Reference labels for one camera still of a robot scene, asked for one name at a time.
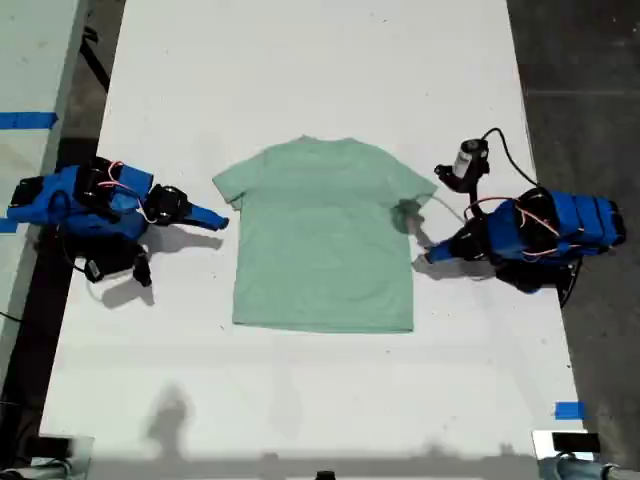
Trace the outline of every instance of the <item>shirt sleeve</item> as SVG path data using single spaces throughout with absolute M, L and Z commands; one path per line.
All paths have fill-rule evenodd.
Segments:
M 387 180 L 394 201 L 416 201 L 422 206 L 437 190 L 436 185 L 430 180 L 418 175 L 395 158 L 390 157 L 388 165 Z
M 258 187 L 264 170 L 264 155 L 262 152 L 213 177 L 213 184 L 224 201 L 235 210 L 241 210 L 246 195 Z

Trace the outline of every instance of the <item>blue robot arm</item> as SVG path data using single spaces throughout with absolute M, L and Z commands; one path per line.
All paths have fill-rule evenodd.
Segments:
M 189 202 L 181 190 L 153 184 L 153 175 L 96 157 L 52 175 L 23 179 L 7 217 L 18 223 L 54 225 L 87 258 L 91 281 L 129 268 L 143 285 L 151 283 L 146 252 L 138 240 L 149 225 L 174 223 L 208 230 L 229 219 Z
M 535 188 L 487 214 L 480 208 L 477 185 L 489 173 L 487 137 L 493 132 L 500 135 L 511 164 Z M 564 303 L 582 258 L 607 252 L 626 239 L 614 202 L 540 187 L 514 163 L 500 129 L 463 142 L 454 165 L 438 165 L 435 173 L 450 189 L 469 195 L 467 209 L 473 217 L 451 238 L 429 248 L 425 257 L 430 263 L 488 260 L 500 280 L 527 293 L 555 285 Z

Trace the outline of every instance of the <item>black cable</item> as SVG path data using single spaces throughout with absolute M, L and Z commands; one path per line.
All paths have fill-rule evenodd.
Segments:
M 513 161 L 513 158 L 511 157 L 511 153 L 509 152 L 509 147 L 507 147 L 507 139 L 504 136 L 504 133 L 502 133 L 502 130 L 500 130 L 498 127 L 494 127 L 491 130 L 489 130 L 487 133 L 485 133 L 482 136 L 482 140 L 486 140 L 486 138 L 491 135 L 492 133 L 496 132 L 498 135 L 500 135 L 500 140 L 502 140 L 502 146 L 504 147 L 504 153 L 507 155 L 507 158 L 509 159 L 509 163 L 511 163 L 511 165 L 513 166 L 513 168 L 516 169 L 516 171 L 522 175 L 522 177 L 529 182 L 530 184 L 532 184 L 535 187 L 539 187 L 540 185 L 538 184 L 538 182 L 534 182 L 533 180 L 531 180 L 531 177 L 529 177 L 529 175 L 527 175 L 526 173 L 524 173 L 522 171 L 522 169 L 516 164 L 516 162 Z
M 2 315 L 4 318 L 8 318 L 9 320 L 13 320 L 16 323 L 24 323 L 18 317 L 14 317 L 13 315 L 9 315 L 8 313 L 0 312 L 0 315 Z
M 560 308 L 563 308 L 569 301 L 569 297 L 571 296 L 571 293 L 573 293 L 573 287 L 576 286 L 576 282 L 578 281 L 578 275 L 580 275 L 581 268 L 582 268 L 582 257 L 580 257 L 578 259 L 578 262 L 576 263 L 575 270 L 573 271 L 573 278 L 571 280 L 571 283 L 569 284 L 567 293 L 565 293 L 564 298 L 560 300 Z
M 69 214 L 71 213 L 71 200 L 69 199 L 69 195 L 67 194 L 67 192 L 65 192 L 64 190 L 56 190 L 55 192 L 53 192 L 53 194 L 51 195 L 51 198 L 49 199 L 49 205 L 47 206 L 47 210 L 51 212 L 53 204 L 58 195 L 60 195 L 64 199 L 65 216 L 63 218 L 63 221 L 65 221 L 69 217 Z M 72 268 L 84 274 L 84 270 L 78 267 L 76 263 L 73 260 L 71 260 L 71 257 L 69 256 L 69 252 L 67 252 L 67 246 L 64 243 L 64 235 L 60 231 L 58 231 L 58 239 L 60 240 L 60 245 L 62 246 L 62 253 L 64 254 L 63 255 L 64 259 Z

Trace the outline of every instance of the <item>white table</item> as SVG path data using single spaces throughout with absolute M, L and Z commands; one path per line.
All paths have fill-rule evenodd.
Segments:
M 450 267 L 414 275 L 413 334 L 235 327 L 241 222 L 210 181 L 302 134 L 434 178 L 495 125 L 531 173 L 503 0 L 129 0 L 99 154 L 232 223 L 155 230 L 153 294 L 74 275 L 42 432 L 95 437 L 91 479 L 535 478 L 531 431 L 580 426 L 553 417 L 576 399 L 554 290 Z M 480 194 L 519 195 L 492 146 Z M 460 227 L 437 201 L 422 214 L 434 240 Z
M 59 117 L 52 130 L 0 130 L 0 217 L 20 179 L 55 167 L 85 12 L 85 0 L 0 2 L 0 112 Z M 15 234 L 0 235 L 0 311 L 15 317 L 22 316 L 36 260 L 26 232 L 21 225 Z M 0 389 L 18 327 L 0 317 Z

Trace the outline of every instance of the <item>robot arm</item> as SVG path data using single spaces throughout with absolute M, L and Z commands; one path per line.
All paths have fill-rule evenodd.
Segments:
M 72 242 L 87 259 L 83 271 L 92 282 L 133 268 L 134 278 L 148 286 L 148 261 L 138 240 L 150 225 L 182 223 L 215 231 L 229 224 L 228 218 L 189 202 L 181 190 L 162 185 L 152 189 L 152 184 L 150 173 L 96 157 L 85 165 L 20 181 L 7 217 L 57 226 L 61 240 Z

